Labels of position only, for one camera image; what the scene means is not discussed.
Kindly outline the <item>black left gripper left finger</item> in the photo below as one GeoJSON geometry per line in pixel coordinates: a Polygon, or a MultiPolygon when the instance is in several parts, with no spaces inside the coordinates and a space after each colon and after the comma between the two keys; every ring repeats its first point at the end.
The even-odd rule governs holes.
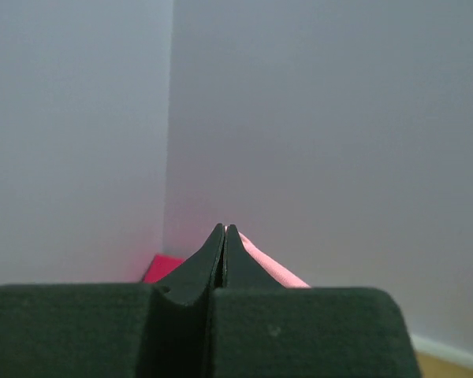
{"type": "Polygon", "coordinates": [[[203,377],[225,229],[157,283],[0,286],[0,377],[203,377]]]}

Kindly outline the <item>light pink t-shirt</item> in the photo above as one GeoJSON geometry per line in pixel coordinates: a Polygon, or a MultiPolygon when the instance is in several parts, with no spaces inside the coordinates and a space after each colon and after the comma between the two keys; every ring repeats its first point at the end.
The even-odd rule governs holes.
{"type": "Polygon", "coordinates": [[[311,286],[283,265],[262,252],[234,224],[225,226],[222,252],[224,288],[279,289],[311,286]]]}

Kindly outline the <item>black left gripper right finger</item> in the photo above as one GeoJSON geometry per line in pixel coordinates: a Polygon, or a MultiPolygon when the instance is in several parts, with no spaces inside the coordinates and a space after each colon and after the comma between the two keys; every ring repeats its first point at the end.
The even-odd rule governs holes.
{"type": "Polygon", "coordinates": [[[213,377],[418,377],[400,307],[372,287],[287,287],[225,231],[210,306],[213,377]]]}

